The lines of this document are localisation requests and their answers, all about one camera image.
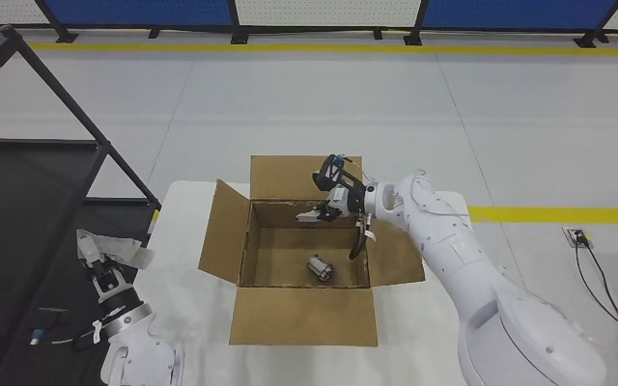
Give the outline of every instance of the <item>open cardboard box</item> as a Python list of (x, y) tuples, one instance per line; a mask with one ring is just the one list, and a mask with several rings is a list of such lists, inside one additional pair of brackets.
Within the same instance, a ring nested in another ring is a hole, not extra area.
[[(217, 181), (199, 268), (239, 287), (230, 345), (377, 346), (371, 287), (425, 279), (407, 234), (388, 223), (374, 221), (377, 242), (351, 261), (354, 219), (296, 221), (326, 199), (311, 177), (324, 159), (252, 156), (250, 200)], [(316, 254), (334, 265), (327, 282), (307, 268)]]

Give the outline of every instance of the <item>wall socket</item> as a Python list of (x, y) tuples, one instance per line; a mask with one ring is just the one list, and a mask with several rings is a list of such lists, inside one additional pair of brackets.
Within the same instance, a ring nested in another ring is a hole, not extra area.
[(562, 227), (562, 232), (564, 232), (564, 236), (567, 237), (567, 241), (569, 242), (569, 245), (571, 246), (571, 248), (585, 248), (585, 246), (582, 243), (577, 243), (576, 241), (576, 232), (577, 231), (582, 231), (586, 238), (588, 239), (588, 244), (590, 244), (590, 249), (594, 248), (594, 245), (592, 244), (592, 238), (590, 238), (590, 234), (588, 234), (588, 232), (586, 232), (585, 229), (583, 228), (573, 228), (573, 227)]

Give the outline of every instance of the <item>table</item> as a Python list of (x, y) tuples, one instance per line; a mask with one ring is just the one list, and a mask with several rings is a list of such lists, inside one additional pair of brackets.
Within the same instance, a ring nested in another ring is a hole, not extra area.
[[(248, 196), (248, 183), (231, 185)], [(151, 333), (184, 344), (184, 385), (465, 385), (457, 312), (426, 265), (423, 283), (374, 289), (378, 347), (228, 345), (236, 286), (197, 269), (214, 188), (170, 186), (149, 244), (156, 257), (135, 280), (157, 313)], [(439, 194), (467, 212), (459, 193)]]

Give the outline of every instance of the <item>gray floor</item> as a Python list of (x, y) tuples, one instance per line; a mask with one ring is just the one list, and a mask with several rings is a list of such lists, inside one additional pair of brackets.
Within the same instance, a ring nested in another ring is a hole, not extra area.
[[(432, 43), (470, 39), (427, 38)], [(344, 152), (362, 155), (375, 179), (423, 168), (471, 206), (618, 206), (615, 57), (40, 54), (161, 200), (179, 179), (249, 182), (251, 154)], [(1, 137), (88, 138), (21, 59), (0, 70), (0, 90)], [(91, 194), (138, 193), (108, 163)], [(615, 364), (618, 324), (580, 282), (562, 225), (474, 227), (511, 280), (575, 320)], [(618, 293), (618, 227), (586, 228)], [(584, 273), (608, 304), (587, 257)]]

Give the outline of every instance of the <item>yellow floor line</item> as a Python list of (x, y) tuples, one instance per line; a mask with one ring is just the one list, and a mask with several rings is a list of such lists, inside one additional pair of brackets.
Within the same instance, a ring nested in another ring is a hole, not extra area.
[(197, 43), (80, 43), (30, 42), (38, 50), (130, 51), (130, 52), (314, 52), (378, 54), (465, 54), (465, 55), (575, 55), (618, 56), (618, 48), (507, 47), (476, 45), (378, 45), (378, 44), (197, 44)]
[(473, 222), (618, 224), (613, 207), (469, 207)]

